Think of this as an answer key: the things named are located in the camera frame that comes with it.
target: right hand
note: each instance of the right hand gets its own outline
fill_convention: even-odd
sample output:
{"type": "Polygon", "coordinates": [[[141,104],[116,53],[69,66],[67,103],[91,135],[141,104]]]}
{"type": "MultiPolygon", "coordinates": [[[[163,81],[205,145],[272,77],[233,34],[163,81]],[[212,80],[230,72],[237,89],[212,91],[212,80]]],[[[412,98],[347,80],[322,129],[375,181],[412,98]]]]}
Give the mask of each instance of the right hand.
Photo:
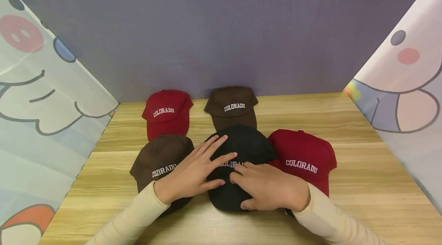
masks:
{"type": "Polygon", "coordinates": [[[310,203],[310,189],[306,181],[268,164],[236,164],[230,181],[253,197],[241,203],[244,210],[285,207],[300,212],[310,203]]]}

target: beige sleeve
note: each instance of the beige sleeve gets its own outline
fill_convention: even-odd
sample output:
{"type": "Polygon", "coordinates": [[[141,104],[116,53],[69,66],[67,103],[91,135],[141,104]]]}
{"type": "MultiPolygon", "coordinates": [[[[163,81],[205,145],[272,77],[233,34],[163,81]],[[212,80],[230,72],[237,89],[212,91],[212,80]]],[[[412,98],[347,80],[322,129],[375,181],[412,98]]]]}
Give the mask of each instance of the beige sleeve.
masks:
{"type": "Polygon", "coordinates": [[[310,204],[295,213],[297,221],[333,245],[385,245],[383,240],[338,208],[324,193],[308,184],[310,204]]]}
{"type": "Polygon", "coordinates": [[[133,245],[145,228],[170,205],[163,204],[153,190],[151,182],[131,205],[105,225],[86,245],[133,245]]]}

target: wood grain tabletop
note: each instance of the wood grain tabletop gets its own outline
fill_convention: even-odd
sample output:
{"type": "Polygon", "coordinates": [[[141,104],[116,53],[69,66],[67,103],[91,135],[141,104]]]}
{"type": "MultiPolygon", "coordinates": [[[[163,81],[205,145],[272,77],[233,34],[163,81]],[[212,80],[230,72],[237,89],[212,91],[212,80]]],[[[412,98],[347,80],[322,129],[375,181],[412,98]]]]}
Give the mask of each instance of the wood grain tabletop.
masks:
{"type": "MultiPolygon", "coordinates": [[[[331,143],[338,167],[330,173],[330,198],[387,244],[442,244],[442,218],[344,93],[258,97],[258,130],[302,129],[331,143]]],[[[196,145],[215,132],[194,100],[187,136],[196,145]]],[[[40,245],[80,245],[131,204],[137,194],[129,170],[148,142],[145,103],[125,103],[104,131],[40,245]]],[[[150,225],[137,244],[322,244],[281,210],[225,213],[207,194],[150,225]]]]}

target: red baseball cap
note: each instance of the red baseball cap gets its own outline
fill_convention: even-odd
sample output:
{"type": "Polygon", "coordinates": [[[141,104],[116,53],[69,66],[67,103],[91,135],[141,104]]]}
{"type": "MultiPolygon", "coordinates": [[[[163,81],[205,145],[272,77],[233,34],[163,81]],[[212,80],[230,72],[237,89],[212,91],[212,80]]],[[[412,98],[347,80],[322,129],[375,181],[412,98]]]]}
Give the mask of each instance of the red baseball cap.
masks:
{"type": "Polygon", "coordinates": [[[328,196],[328,174],[337,167],[330,143],[303,131],[286,129],[274,131],[268,140],[277,154],[270,165],[302,178],[328,196]]]}
{"type": "Polygon", "coordinates": [[[189,109],[193,106],[189,94],[184,91],[162,90],[152,94],[146,101],[142,117],[147,120],[147,138],[178,134],[189,131],[189,109]]]}

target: purple wall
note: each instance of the purple wall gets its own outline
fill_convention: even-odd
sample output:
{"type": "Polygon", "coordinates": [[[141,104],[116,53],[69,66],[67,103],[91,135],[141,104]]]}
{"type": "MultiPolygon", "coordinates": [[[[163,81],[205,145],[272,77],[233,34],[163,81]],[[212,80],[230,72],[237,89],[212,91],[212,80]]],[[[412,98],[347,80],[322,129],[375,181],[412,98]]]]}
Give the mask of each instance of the purple wall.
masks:
{"type": "Polygon", "coordinates": [[[23,0],[120,102],[341,91],[414,0],[23,0]]]}

